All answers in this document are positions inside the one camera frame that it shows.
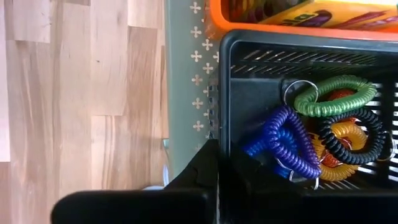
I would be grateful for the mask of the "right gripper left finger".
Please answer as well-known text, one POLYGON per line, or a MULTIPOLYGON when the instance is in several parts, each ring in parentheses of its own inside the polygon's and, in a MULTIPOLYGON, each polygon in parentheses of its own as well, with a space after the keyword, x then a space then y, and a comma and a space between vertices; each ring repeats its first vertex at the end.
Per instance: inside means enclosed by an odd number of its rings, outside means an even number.
POLYGON ((218 141, 208 140, 162 190, 96 190, 67 195, 51 224, 215 224, 218 141))

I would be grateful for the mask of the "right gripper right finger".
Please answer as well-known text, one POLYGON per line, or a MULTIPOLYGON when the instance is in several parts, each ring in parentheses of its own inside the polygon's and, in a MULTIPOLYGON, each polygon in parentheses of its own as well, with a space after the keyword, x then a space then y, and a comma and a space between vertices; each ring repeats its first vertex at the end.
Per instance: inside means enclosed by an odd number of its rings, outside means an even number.
POLYGON ((398 224, 398 189, 293 183, 236 147, 220 151, 220 205, 232 224, 398 224))

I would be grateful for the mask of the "blue spiral coil band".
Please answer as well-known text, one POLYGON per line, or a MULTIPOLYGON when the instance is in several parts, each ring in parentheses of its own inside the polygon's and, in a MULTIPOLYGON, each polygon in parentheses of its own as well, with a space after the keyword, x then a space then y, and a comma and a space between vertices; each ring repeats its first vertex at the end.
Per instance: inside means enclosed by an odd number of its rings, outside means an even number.
MULTIPOLYGON (((293 132, 287 128, 280 128, 278 135, 283 146, 287 146, 295 155, 298 154, 298 146, 295 143, 293 132)), ((258 160, 262 165, 270 168, 276 174, 283 178, 289 179, 293 175, 292 169, 285 166, 268 150, 266 146, 266 139, 262 136, 260 130, 248 134, 242 138, 240 142, 241 149, 249 156, 258 160)))

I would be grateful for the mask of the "purple spiral coil band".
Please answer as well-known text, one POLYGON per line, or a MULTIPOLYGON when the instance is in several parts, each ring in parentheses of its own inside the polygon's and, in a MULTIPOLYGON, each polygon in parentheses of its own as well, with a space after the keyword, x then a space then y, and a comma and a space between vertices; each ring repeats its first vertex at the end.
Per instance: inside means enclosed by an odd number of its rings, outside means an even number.
POLYGON ((289 106, 276 107, 263 125, 265 145, 283 165, 304 178, 316 179, 321 174, 311 138, 299 115, 289 106))

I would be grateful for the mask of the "black spiral coil band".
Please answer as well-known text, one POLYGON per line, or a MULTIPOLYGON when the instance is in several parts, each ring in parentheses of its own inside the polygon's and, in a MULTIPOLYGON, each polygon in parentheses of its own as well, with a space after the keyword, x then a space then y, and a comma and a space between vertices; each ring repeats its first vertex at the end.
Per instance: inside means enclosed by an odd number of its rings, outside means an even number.
POLYGON ((375 161, 381 155, 386 138, 381 119, 367 108, 358 108, 338 115, 320 118, 317 133, 319 140, 326 146, 330 154, 340 162, 349 165, 363 165, 375 161), (333 124, 349 117, 359 119, 368 130, 369 135, 364 149, 357 151, 345 149, 331 130, 333 124))

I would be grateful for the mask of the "yellow spiral coil band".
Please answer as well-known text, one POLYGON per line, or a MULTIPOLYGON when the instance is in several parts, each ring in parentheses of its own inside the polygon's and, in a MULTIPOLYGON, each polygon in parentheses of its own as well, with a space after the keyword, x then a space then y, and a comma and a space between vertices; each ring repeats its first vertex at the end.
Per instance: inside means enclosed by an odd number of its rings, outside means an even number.
MULTIPOLYGON (((344 148, 349 150, 356 151, 362 149, 368 138, 365 132, 352 122, 333 124, 331 130, 344 148)), ((319 135, 313 133, 309 133, 309 135, 320 160, 320 178, 322 180, 330 182, 345 180, 358 170, 359 166, 344 164, 334 158, 326 146, 322 144, 321 140, 318 139, 319 135)))

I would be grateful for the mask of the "black plastic basket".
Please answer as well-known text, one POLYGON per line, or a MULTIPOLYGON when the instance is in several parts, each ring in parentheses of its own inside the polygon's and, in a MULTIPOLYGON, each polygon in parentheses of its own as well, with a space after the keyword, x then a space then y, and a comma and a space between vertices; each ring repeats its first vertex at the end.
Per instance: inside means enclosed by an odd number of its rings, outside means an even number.
POLYGON ((292 102, 311 83, 338 75, 372 82, 377 94, 367 108, 385 132, 381 158, 325 189, 374 189, 398 193, 398 40, 349 40, 253 30, 228 32, 220 45, 218 112, 221 153, 234 145, 283 100, 292 102))

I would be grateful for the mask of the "green spiral coil band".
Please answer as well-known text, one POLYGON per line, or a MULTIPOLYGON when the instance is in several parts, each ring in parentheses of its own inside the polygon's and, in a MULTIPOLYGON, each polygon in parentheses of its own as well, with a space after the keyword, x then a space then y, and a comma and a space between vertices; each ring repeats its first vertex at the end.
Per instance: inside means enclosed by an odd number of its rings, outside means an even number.
POLYGON ((309 88, 294 99, 294 108, 310 117, 334 116, 365 106, 377 93, 373 83, 354 75, 340 75, 316 84, 317 89, 309 88), (317 98, 334 90, 348 88, 356 90, 353 95, 332 101, 318 102, 317 98))

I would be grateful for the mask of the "red spiral coil band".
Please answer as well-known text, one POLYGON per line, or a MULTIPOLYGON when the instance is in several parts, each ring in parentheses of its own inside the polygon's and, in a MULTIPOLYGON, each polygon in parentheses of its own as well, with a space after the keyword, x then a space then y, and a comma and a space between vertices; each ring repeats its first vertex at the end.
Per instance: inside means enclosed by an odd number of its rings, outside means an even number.
MULTIPOLYGON (((343 98, 345 96, 353 95, 354 91, 349 90, 349 89, 340 89, 340 90, 335 90, 328 98, 328 101, 332 101, 338 98, 343 98)), ((356 119, 355 118, 346 118, 341 120, 341 123, 355 123, 356 119)), ((339 139, 339 141, 344 145, 345 148, 349 148, 351 146, 351 141, 343 137, 342 139, 339 139)), ((328 150, 325 150, 323 153, 323 160, 322 164, 327 167, 337 167, 341 164, 341 162, 338 159, 335 159, 329 152, 328 150)))

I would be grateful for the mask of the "orange plastic basket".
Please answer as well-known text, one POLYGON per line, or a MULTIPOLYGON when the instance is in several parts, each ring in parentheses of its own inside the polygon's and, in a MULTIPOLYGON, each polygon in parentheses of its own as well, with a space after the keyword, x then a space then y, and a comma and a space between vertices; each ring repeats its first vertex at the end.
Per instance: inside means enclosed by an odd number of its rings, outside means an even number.
POLYGON ((281 34, 310 35, 356 40, 398 41, 398 26, 383 30, 343 30, 316 27, 278 26, 259 23, 232 22, 229 19, 229 0, 206 0, 206 34, 211 39, 220 39, 231 30, 256 30, 281 34))

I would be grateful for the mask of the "yellow green crayon box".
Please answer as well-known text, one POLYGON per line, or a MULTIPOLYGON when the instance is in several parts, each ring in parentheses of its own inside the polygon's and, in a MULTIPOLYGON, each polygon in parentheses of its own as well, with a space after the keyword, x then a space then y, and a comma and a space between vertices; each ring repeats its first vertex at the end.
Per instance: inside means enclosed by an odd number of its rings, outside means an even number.
POLYGON ((281 0, 263 24, 377 31, 398 26, 398 0, 281 0))
POLYGON ((232 22, 259 23, 308 0, 229 0, 232 22))

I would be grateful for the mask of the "green perforated metal shelf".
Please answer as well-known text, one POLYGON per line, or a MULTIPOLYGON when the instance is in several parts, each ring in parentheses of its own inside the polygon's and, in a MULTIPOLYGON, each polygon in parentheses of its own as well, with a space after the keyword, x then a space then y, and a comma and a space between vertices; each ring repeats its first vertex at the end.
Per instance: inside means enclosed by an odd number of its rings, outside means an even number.
POLYGON ((216 137, 219 42, 207 37, 209 0, 166 0, 169 171, 176 177, 216 137))

